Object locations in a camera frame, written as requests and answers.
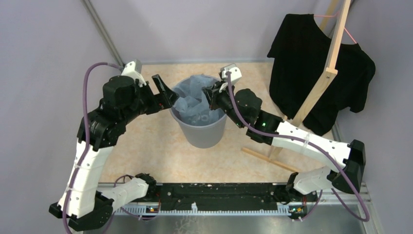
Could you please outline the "light blue plastic trash bag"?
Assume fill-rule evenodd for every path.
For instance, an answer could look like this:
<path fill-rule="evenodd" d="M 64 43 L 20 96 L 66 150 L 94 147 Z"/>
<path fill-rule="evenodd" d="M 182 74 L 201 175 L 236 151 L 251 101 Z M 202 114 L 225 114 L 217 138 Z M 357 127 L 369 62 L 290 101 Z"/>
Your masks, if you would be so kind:
<path fill-rule="evenodd" d="M 179 82 L 173 91 L 179 94 L 173 108 L 178 118 L 191 126 L 206 126 L 224 117 L 222 110 L 211 110 L 202 89 L 212 86 L 217 79 L 206 75 L 192 75 Z"/>

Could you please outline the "grey plastic trash bin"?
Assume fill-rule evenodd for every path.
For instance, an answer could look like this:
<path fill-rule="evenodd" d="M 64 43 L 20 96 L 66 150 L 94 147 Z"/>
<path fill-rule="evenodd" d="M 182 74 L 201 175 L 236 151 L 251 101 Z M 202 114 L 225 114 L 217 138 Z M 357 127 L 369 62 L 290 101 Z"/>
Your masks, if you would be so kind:
<path fill-rule="evenodd" d="M 178 122 L 188 142 L 201 149 L 215 146 L 223 137 L 226 115 L 217 122 L 206 126 L 191 126 L 182 122 L 174 108 L 171 108 L 172 117 Z"/>

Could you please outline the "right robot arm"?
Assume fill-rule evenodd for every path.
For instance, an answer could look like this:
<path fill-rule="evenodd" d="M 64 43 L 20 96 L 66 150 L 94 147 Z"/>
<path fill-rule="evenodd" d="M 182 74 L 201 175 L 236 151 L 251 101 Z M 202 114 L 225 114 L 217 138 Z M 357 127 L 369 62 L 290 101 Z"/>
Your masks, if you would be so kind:
<path fill-rule="evenodd" d="M 250 89 L 231 94 L 221 90 L 223 82 L 202 88 L 209 107 L 221 109 L 246 135 L 257 143 L 288 149 L 321 162 L 308 172 L 294 172 L 286 185 L 286 196 L 300 200 L 313 191 L 333 189 L 360 198 L 366 165 L 365 144 L 359 140 L 338 142 L 305 131 L 281 117 L 261 110 L 262 100 Z"/>

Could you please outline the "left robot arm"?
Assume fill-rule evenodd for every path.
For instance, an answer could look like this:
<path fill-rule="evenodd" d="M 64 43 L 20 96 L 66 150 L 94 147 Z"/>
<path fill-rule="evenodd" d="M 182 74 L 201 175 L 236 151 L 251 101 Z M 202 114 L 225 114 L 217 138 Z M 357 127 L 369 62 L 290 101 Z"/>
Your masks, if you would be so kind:
<path fill-rule="evenodd" d="M 76 156 L 66 191 L 49 212 L 64 219 L 67 232 L 102 228 L 122 206 L 156 196 L 155 179 L 144 173 L 108 191 L 98 191 L 103 167 L 126 127 L 140 115 L 171 108 L 179 95 L 159 75 L 152 77 L 158 94 L 148 82 L 139 84 L 129 76 L 115 76 L 103 85 L 99 106 L 81 120 Z"/>

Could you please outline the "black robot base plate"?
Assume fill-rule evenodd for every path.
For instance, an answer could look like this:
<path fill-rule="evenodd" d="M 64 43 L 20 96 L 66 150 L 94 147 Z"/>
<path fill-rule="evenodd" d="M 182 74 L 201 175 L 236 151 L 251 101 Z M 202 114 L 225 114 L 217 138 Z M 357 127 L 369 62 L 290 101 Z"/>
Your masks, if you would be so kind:
<path fill-rule="evenodd" d="M 162 211 L 270 211 L 290 202 L 315 202 L 317 193 L 302 195 L 281 183 L 163 183 L 136 202 L 154 202 Z"/>

